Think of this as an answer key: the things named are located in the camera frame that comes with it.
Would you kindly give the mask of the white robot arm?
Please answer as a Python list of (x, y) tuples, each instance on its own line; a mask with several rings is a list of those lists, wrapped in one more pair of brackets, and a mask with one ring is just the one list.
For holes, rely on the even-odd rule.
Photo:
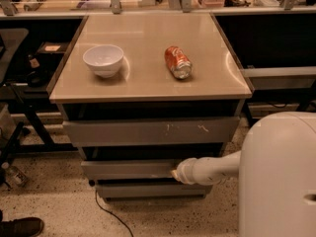
[(283, 112), (257, 121), (242, 149), (182, 161), (187, 185), (239, 181), (239, 237), (316, 237), (316, 114)]

